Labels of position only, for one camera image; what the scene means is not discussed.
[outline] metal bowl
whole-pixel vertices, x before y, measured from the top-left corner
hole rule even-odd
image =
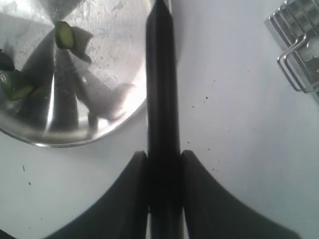
[[[145,22],[152,0],[0,0],[0,48],[40,89],[8,101],[0,129],[38,146],[93,142],[145,101]],[[54,24],[68,22],[75,50],[61,50]]]

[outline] white surface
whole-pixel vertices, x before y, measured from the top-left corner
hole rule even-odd
[[[172,2],[181,143],[237,198],[313,239],[319,237],[319,106],[294,92],[277,67],[281,51],[263,22],[281,3]],[[39,239],[81,214],[133,152],[145,149],[145,118],[140,113],[104,140],[74,149],[36,148],[0,135],[0,228]]]

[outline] black object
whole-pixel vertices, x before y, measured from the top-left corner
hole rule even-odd
[[[47,239],[299,239],[229,194],[195,154],[180,154],[172,17],[157,0],[147,23],[149,158],[134,155],[111,189]],[[0,231],[0,239],[12,239]]]

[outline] black rod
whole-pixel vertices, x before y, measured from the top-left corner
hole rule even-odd
[[[163,0],[147,21],[146,59],[151,233],[153,239],[182,239],[174,28]]]

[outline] metal grater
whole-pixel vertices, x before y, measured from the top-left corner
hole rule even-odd
[[[266,20],[284,53],[278,65],[298,92],[319,91],[319,0],[287,0]]]

